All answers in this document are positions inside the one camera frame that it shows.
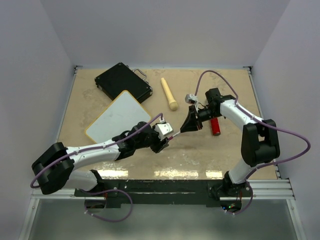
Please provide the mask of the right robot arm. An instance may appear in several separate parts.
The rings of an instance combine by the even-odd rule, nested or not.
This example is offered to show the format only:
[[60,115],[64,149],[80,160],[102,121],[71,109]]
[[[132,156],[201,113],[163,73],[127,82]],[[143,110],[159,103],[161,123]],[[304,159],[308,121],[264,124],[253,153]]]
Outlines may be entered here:
[[190,104],[187,117],[180,127],[181,133],[195,132],[203,128],[203,122],[218,117],[229,119],[242,131],[241,137],[241,159],[237,165],[227,171],[222,184],[214,188],[215,196],[219,197],[219,191],[227,196],[235,196],[241,189],[247,187],[247,176],[262,164],[268,164],[280,156],[280,145],[278,133],[275,129],[265,127],[269,124],[272,127],[276,123],[272,119],[263,120],[243,113],[232,95],[221,95],[218,88],[211,88],[206,93],[207,105],[198,108],[198,98],[194,94],[187,94],[185,102]]

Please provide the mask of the yellow framed whiteboard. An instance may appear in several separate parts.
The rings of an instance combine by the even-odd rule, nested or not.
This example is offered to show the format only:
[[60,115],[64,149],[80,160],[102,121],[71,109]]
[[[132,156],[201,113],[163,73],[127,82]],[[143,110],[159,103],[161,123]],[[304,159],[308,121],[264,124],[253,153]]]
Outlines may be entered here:
[[152,116],[129,93],[124,90],[85,129],[85,135],[99,144],[129,131],[139,122],[149,122]]

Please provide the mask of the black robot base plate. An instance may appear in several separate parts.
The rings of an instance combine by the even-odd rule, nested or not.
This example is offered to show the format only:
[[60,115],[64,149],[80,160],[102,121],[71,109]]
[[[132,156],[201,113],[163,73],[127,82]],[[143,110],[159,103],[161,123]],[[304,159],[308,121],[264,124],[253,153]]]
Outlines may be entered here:
[[224,187],[214,180],[102,180],[98,187],[85,193],[76,189],[76,197],[84,197],[88,207],[120,208],[135,205],[205,205],[209,208],[239,210],[241,200],[250,197],[246,183]]

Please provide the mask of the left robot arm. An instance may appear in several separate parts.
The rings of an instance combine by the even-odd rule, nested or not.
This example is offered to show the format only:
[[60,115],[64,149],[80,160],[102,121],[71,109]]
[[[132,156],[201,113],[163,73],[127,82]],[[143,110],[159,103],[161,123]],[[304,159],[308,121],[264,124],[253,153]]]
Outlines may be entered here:
[[62,142],[56,142],[31,165],[35,178],[30,186],[39,188],[44,195],[69,187],[99,196],[104,184],[97,171],[81,172],[80,168],[129,158],[136,150],[143,148],[149,148],[157,154],[168,147],[168,135],[172,132],[171,125],[165,120],[153,126],[141,121],[131,130],[125,130],[102,143],[66,147]]

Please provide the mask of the white marker pen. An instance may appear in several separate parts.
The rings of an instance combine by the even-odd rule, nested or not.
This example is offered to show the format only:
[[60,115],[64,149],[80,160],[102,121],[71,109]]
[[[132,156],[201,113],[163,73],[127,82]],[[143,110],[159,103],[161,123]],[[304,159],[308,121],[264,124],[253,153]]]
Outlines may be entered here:
[[180,131],[178,131],[177,133],[175,133],[175,134],[173,134],[172,136],[170,136],[170,137],[168,138],[168,140],[171,141],[173,138],[177,137],[179,134],[181,134]]

